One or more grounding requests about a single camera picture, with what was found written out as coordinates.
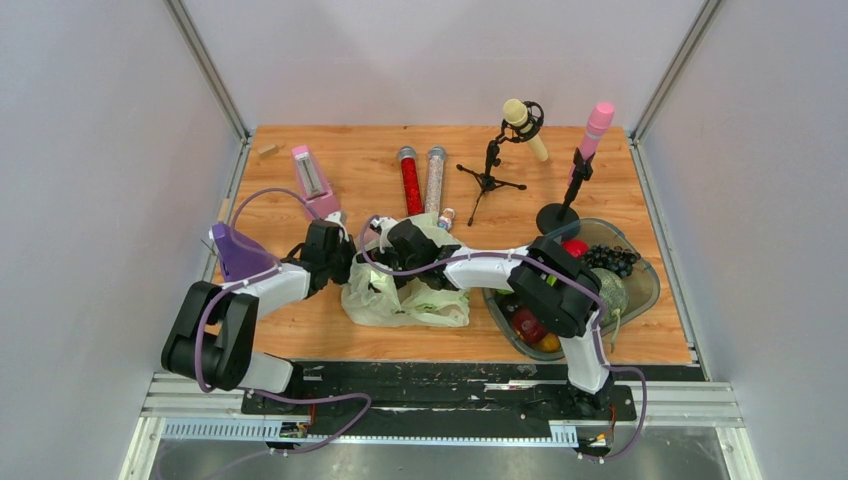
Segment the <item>dark red fruit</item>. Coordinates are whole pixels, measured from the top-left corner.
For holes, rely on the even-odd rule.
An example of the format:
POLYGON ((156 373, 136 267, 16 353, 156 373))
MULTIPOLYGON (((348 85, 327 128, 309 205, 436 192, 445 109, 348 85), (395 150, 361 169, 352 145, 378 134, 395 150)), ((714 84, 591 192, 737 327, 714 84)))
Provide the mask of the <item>dark red fruit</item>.
POLYGON ((539 322, 533 312, 527 307, 519 307, 510 320, 512 328, 519 337, 529 345, 535 345, 548 335, 548 330, 539 322))

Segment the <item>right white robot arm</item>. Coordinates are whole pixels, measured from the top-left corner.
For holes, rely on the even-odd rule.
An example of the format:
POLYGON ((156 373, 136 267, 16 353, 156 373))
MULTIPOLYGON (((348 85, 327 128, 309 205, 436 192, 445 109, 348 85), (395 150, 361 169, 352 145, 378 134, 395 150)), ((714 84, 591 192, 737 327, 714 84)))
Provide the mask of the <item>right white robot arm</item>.
POLYGON ((479 250, 437 245, 410 220, 374 215, 360 233, 377 236, 375 248, 360 243, 362 259, 403 282, 419 280, 435 290, 507 290, 550 333, 558 336, 573 386, 571 403, 596 417, 611 403, 610 371, 599 325, 607 306, 600 279, 556 241, 539 236, 526 246, 479 250))

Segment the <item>pale green plastic bag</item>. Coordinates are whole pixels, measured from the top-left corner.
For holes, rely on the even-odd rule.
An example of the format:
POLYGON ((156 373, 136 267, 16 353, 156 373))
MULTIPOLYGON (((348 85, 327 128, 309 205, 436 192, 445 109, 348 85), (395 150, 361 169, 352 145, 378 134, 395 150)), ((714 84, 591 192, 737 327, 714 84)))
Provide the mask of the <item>pale green plastic bag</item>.
POLYGON ((398 287, 393 277, 363 260, 351 265, 340 302, 347 316, 361 326, 462 328, 470 322, 467 290, 434 290, 419 279, 398 287))

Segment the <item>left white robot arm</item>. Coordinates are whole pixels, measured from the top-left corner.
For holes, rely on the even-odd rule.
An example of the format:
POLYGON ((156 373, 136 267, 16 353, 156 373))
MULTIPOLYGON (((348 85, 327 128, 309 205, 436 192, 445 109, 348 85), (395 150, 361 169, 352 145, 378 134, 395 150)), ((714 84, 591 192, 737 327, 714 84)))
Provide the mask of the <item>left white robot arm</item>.
POLYGON ((346 283, 355 245, 339 223, 314 220, 297 252, 243 280, 192 284, 162 349, 162 367, 196 381, 204 392, 264 391, 279 411, 298 411, 306 386, 294 378, 294 363, 254 350, 257 323, 330 282, 346 283))

